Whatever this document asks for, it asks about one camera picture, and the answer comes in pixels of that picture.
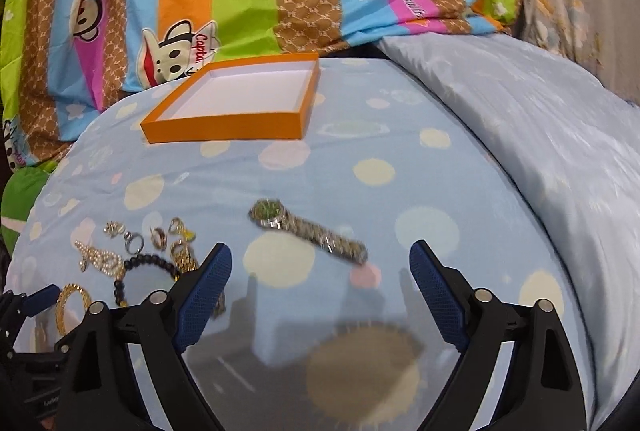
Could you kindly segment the gold cuff bangle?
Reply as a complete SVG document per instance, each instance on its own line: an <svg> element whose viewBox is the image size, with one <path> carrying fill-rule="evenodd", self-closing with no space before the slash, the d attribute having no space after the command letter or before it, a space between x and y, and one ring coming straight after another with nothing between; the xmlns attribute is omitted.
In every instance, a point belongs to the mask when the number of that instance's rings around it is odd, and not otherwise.
<svg viewBox="0 0 640 431"><path fill-rule="evenodd" d="M82 313L90 307L88 290L76 283L66 284L55 302L54 320L58 336L64 337L79 325Z"/></svg>

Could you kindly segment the gold hoop earring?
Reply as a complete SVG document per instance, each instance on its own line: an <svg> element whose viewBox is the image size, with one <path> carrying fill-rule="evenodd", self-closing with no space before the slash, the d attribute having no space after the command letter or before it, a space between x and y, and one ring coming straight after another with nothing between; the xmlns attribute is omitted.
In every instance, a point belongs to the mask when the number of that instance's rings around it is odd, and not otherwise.
<svg viewBox="0 0 640 431"><path fill-rule="evenodd" d="M165 231L161 227L151 227L150 240L152 246L160 251L165 252L167 249L168 238Z"/></svg>

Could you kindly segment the gold wristwatch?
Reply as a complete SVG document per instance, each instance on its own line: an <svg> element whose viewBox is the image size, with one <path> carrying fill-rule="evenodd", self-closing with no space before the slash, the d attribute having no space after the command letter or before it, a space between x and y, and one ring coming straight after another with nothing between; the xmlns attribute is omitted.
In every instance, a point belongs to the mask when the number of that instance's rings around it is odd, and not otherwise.
<svg viewBox="0 0 640 431"><path fill-rule="evenodd" d="M198 260L194 257L190 243L185 239L178 239L174 241L170 246L169 255L172 262L174 262L176 270L180 274L195 271L200 267L200 263L198 263ZM225 310L226 297L224 296L224 292L221 292L213 310L213 318L217 318L224 314Z"/></svg>

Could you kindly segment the silver metal wristwatch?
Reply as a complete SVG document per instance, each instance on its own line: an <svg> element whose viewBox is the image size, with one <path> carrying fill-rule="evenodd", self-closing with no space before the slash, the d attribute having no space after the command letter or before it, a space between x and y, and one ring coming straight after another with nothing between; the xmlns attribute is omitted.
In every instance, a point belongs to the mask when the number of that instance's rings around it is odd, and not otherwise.
<svg viewBox="0 0 640 431"><path fill-rule="evenodd" d="M368 262L368 249L364 243L337 234L323 225L292 214L280 199L258 199L248 211L248 217L263 229L273 229L273 231L291 234L350 263L365 265Z"/></svg>

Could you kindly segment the green cushion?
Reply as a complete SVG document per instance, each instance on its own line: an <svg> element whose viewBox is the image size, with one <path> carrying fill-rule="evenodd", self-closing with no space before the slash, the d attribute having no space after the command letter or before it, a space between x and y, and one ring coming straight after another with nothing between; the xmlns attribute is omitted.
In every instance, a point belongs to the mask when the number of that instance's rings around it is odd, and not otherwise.
<svg viewBox="0 0 640 431"><path fill-rule="evenodd" d="M18 237L48 179L47 171L26 167L18 169L6 183L1 198L1 236L9 255L13 255Z"/></svg>

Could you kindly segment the gold earring yellow charm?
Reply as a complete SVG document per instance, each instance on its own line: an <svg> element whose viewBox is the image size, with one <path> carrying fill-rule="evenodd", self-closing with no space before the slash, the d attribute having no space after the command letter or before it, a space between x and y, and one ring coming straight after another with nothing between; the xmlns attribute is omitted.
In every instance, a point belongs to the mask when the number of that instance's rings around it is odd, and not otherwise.
<svg viewBox="0 0 640 431"><path fill-rule="evenodd" d="M180 219L180 217L173 217L168 226L168 233L170 235L177 236L182 241L191 243L196 237L195 233L190 231Z"/></svg>

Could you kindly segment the light blue planet blanket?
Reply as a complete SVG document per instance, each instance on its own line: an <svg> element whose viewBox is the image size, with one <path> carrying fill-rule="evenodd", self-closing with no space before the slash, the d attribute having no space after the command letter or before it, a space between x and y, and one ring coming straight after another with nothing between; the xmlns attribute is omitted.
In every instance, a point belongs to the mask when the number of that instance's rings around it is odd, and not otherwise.
<svg viewBox="0 0 640 431"><path fill-rule="evenodd" d="M215 243L232 252L226 310L184 355L226 429L413 430L458 358L409 271L423 239L504 302L551 300L592 396L582 315L546 232L488 151L397 66L324 61L297 141L151 144L140 122L167 93L129 96L88 125L30 211L11 289L76 283L112 302L77 244L125 253L103 233L116 221L152 252L151 227L180 217L196 258ZM256 225L261 198L361 241L368 262Z"/></svg>

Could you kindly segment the grey blue plain duvet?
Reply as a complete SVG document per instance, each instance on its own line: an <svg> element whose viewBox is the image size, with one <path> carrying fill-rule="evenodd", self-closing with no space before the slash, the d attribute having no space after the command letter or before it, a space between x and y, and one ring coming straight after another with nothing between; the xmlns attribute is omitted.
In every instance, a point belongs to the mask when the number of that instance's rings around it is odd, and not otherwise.
<svg viewBox="0 0 640 431"><path fill-rule="evenodd" d="M505 36L378 45L482 141L544 225L582 310L602 429L639 373L639 110L577 64Z"/></svg>

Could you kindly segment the orange shallow cardboard box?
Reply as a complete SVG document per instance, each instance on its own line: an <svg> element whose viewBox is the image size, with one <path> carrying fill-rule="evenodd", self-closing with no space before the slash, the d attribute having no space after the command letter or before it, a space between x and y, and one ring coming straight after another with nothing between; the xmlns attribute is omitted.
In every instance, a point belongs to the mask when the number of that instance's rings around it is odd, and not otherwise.
<svg viewBox="0 0 640 431"><path fill-rule="evenodd" d="M301 140L320 77L316 53L210 63L140 122L152 143Z"/></svg>

